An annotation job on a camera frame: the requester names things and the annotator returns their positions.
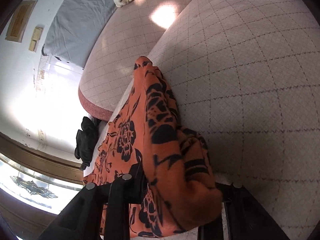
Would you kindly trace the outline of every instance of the black cloth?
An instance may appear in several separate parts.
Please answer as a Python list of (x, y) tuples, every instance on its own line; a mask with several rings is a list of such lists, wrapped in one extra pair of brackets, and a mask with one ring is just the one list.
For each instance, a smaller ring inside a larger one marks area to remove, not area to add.
[(81, 130), (78, 130), (76, 141), (77, 147), (75, 149), (75, 157), (82, 160), (80, 170), (85, 170), (90, 166), (92, 160), (93, 150), (99, 139), (98, 125), (96, 120), (93, 122), (88, 117), (84, 117), (81, 123)]

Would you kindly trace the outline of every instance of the bed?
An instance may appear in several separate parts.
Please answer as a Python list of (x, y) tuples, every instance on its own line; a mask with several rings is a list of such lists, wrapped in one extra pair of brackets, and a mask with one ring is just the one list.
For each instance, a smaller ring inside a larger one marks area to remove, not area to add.
[(42, 53), (84, 68), (115, 11), (113, 0), (64, 0), (49, 28)]

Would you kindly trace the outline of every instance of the black flower print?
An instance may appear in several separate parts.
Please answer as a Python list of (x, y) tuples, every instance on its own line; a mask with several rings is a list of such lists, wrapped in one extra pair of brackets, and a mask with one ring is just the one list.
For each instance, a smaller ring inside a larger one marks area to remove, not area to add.
[(130, 119), (125, 123), (121, 123), (119, 128), (117, 152), (121, 153), (121, 159), (127, 162), (131, 158), (132, 145), (136, 139), (136, 131), (134, 129), (134, 123)]

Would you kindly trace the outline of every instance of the orange floral fabric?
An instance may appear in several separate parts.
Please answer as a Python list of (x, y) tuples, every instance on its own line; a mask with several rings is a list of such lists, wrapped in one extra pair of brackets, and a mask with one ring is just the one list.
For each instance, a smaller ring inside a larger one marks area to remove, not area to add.
[(130, 205), (130, 237), (183, 233), (221, 212), (222, 195), (215, 187), (206, 142), (177, 125), (178, 115), (161, 71), (148, 58), (138, 58), (129, 98), (109, 123), (94, 171), (84, 178), (85, 183), (112, 183), (142, 161), (148, 189), (141, 204)]

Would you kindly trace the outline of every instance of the sofa cushion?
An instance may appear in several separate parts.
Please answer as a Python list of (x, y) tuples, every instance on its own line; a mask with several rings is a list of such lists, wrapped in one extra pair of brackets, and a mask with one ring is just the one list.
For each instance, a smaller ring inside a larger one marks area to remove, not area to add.
[(192, 0), (149, 53), (214, 170), (290, 239), (320, 219), (320, 29), (301, 0)]
[(79, 85), (84, 109), (108, 121), (132, 79), (133, 64), (147, 55), (191, 0), (135, 0), (118, 8), (100, 34)]

